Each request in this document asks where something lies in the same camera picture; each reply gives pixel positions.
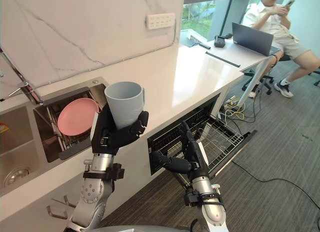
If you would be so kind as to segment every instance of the table leg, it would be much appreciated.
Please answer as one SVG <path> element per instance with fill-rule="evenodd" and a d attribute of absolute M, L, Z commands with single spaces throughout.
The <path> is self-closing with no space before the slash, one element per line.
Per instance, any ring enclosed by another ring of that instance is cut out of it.
<path fill-rule="evenodd" d="M 253 88 L 256 85 L 256 82 L 259 80 L 259 78 L 261 77 L 263 72 L 266 70 L 270 60 L 271 60 L 271 56 L 267 57 L 265 60 L 261 61 L 258 64 L 258 66 L 256 67 L 255 74 L 254 74 L 251 82 L 249 83 L 249 85 L 246 88 L 245 92 L 241 96 L 238 104 L 236 105 L 238 108 L 241 108 L 244 105 L 246 99 L 248 98 L 249 93 L 253 90 Z"/>

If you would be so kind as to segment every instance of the man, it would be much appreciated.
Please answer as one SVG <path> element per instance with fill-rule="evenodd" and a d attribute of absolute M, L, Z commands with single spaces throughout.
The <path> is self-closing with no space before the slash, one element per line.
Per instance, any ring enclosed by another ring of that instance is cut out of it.
<path fill-rule="evenodd" d="M 252 7 L 244 15 L 242 24 L 257 30 L 273 35 L 272 46 L 280 49 L 275 53 L 266 68 L 264 75 L 279 61 L 286 53 L 300 67 L 297 68 L 288 77 L 274 85 L 284 97 L 291 98 L 293 94 L 289 90 L 289 85 L 316 70 L 320 66 L 320 59 L 310 50 L 300 44 L 299 39 L 289 32 L 291 22 L 287 15 L 289 8 L 276 4 L 277 0 L 261 0 Z M 249 97 L 256 96 L 256 85 Z"/>

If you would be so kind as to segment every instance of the wire rack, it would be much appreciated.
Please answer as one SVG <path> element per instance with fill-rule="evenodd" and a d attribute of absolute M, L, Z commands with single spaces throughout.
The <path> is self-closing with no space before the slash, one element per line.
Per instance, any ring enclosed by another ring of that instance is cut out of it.
<path fill-rule="evenodd" d="M 59 129 L 58 129 L 58 117 L 62 110 L 72 101 L 80 98 L 89 98 L 95 100 L 94 96 L 92 93 L 88 90 L 76 97 L 65 99 L 64 101 L 60 102 L 59 104 L 54 104 L 54 105 L 49 105 L 46 107 L 48 117 L 53 129 L 53 133 L 55 134 L 61 151 L 65 151 L 67 149 L 70 149 L 72 146 L 79 144 L 81 141 L 85 140 L 90 136 L 90 130 L 87 130 L 86 132 L 80 134 L 80 135 L 75 135 L 75 136 L 68 136 L 62 134 Z"/>
<path fill-rule="evenodd" d="M 201 142 L 208 159 L 209 173 L 212 172 L 239 145 L 244 137 L 221 121 L 208 119 L 191 128 L 197 142 Z M 167 150 L 167 156 L 184 158 L 179 141 Z M 186 175 L 178 174 L 185 185 L 190 182 Z"/>

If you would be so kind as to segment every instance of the khaki shorts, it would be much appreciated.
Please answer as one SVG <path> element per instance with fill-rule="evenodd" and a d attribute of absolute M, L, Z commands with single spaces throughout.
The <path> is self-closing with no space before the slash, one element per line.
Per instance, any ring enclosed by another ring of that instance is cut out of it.
<path fill-rule="evenodd" d="M 303 46 L 297 38 L 290 34 L 287 34 L 283 37 L 273 38 L 272 46 L 283 50 L 283 52 L 290 56 L 292 60 L 310 50 Z"/>

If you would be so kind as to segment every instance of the floor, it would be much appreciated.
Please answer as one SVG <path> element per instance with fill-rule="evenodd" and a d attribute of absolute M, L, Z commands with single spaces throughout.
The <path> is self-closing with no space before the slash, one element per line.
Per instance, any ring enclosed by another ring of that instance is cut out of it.
<path fill-rule="evenodd" d="M 278 81 L 296 67 L 292 61 L 280 62 L 273 69 L 272 75 Z M 281 178 L 298 185 L 318 206 L 320 86 L 313 84 L 319 79 L 320 75 L 312 74 L 294 82 L 290 86 L 294 97 L 290 99 L 274 89 L 271 95 L 266 95 L 264 88 L 255 101 L 246 101 L 245 115 L 253 117 L 255 106 L 255 122 L 234 120 L 242 133 L 257 130 L 234 162 L 261 181 Z M 243 93 L 242 84 L 234 86 L 228 97 L 240 97 Z M 227 123 L 237 129 L 231 120 L 227 120 Z M 229 231 L 318 232 L 320 209 L 290 182 L 260 182 L 236 164 L 230 163 L 212 180 L 212 183 L 221 186 Z M 188 227 L 196 218 L 196 209 L 186 207 L 183 196 L 183 188 L 165 171 L 104 219 L 101 226 Z"/>

